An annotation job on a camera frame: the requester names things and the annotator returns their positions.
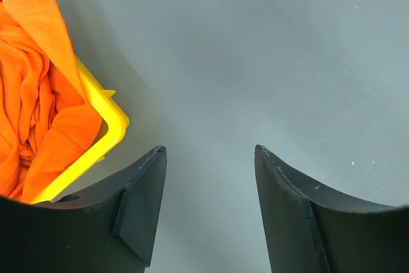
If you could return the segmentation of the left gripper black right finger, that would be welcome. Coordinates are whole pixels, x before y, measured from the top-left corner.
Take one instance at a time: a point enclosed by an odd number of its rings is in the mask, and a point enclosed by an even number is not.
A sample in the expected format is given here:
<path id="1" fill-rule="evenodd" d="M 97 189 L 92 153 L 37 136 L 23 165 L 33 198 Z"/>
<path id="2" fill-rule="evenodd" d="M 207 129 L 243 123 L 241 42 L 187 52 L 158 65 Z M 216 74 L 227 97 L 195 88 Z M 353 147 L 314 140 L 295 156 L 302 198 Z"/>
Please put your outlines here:
<path id="1" fill-rule="evenodd" d="M 272 272 L 408 271 L 408 207 L 337 191 L 261 145 L 254 168 Z"/>

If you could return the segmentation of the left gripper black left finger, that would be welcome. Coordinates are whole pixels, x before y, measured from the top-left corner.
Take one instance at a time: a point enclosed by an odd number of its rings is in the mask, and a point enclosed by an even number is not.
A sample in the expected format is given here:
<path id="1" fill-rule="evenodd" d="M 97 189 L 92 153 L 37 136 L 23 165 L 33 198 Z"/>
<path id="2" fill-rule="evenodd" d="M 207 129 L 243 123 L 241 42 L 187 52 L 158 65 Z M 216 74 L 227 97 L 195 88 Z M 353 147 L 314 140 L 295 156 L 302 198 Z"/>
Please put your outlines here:
<path id="1" fill-rule="evenodd" d="M 151 264 L 166 179 L 157 146 L 59 201 L 1 199 L 2 272 L 144 272 Z"/>

